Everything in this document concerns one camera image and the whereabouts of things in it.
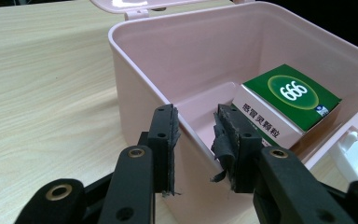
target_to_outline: wooden table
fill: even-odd
[[[114,171],[127,144],[107,32],[120,21],[88,0],[0,8],[0,224],[52,180],[87,186]],[[254,210],[236,220],[257,223]],[[157,222],[176,222],[159,197]]]

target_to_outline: green box top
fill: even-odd
[[[332,92],[287,64],[246,81],[243,85],[305,132],[340,102]]]

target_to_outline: green oval logo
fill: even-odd
[[[284,75],[271,77],[268,87],[278,99],[295,108],[309,110],[319,104],[316,92],[298,78]]]

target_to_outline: yellow oval outline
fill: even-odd
[[[279,97],[279,95],[278,95],[277,93],[275,93],[275,91],[274,91],[274,90],[272,89],[272,87],[271,87],[271,82],[272,82],[274,79],[278,78],[278,77],[289,77],[289,78],[292,78],[292,79],[298,81],[298,82],[301,83],[301,84],[304,84],[304,86],[306,86],[307,89],[310,90],[311,93],[312,93],[312,95],[315,97],[315,99],[316,99],[315,103],[314,103],[313,105],[310,105],[310,106],[307,106],[307,107],[303,107],[303,106],[297,106],[297,105],[294,105],[294,104],[289,104],[288,102],[286,102],[286,101],[284,101],[283,99],[281,99],[281,98]],[[300,80],[300,79],[298,79],[298,78],[296,78],[296,77],[290,77],[290,76],[285,76],[285,75],[277,75],[277,76],[271,77],[271,78],[268,80],[268,88],[269,88],[269,90],[272,92],[272,94],[274,94],[274,96],[276,96],[280,101],[282,101],[282,102],[284,102],[285,104],[290,105],[290,106],[292,106],[292,107],[294,107],[294,108],[297,108],[297,109],[303,109],[303,110],[314,109],[314,108],[319,104],[319,97],[318,97],[318,95],[316,94],[315,90],[314,90],[313,88],[311,88],[307,83],[305,83],[304,81],[302,81],[302,80]]]

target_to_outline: pink plastic box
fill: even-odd
[[[239,85],[283,63],[342,99],[334,120],[307,144],[311,167],[347,132],[358,132],[358,48],[285,10],[252,2],[125,21],[109,31],[123,133],[136,144],[156,107],[173,103],[182,136],[175,150],[176,191],[167,198],[181,223],[224,223],[253,206],[228,182],[210,151],[213,112]]]

